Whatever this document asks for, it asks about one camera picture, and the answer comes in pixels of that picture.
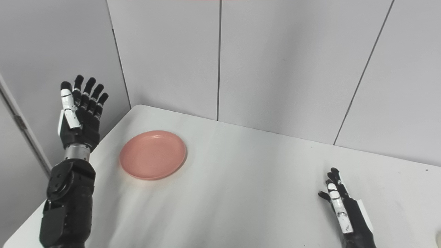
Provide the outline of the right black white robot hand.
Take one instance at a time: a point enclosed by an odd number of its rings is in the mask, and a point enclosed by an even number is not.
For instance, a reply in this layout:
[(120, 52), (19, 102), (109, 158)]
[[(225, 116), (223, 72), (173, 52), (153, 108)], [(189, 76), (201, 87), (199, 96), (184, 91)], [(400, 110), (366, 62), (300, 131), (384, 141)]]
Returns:
[(340, 227), (342, 247), (376, 248), (373, 226), (362, 200), (349, 195), (337, 168), (332, 167), (327, 176), (327, 191), (318, 192), (318, 196), (332, 207)]

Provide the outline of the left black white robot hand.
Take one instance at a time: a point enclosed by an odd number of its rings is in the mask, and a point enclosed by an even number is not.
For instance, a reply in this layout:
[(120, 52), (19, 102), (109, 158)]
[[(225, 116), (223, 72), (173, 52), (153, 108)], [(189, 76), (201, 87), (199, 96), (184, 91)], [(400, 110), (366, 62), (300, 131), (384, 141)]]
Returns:
[(104, 93), (102, 84), (96, 85), (94, 77), (90, 77), (85, 86), (83, 83), (84, 77), (77, 75), (74, 84), (63, 81), (60, 85), (62, 110), (58, 134), (63, 149), (77, 143), (92, 152), (101, 140), (100, 119), (109, 95)]

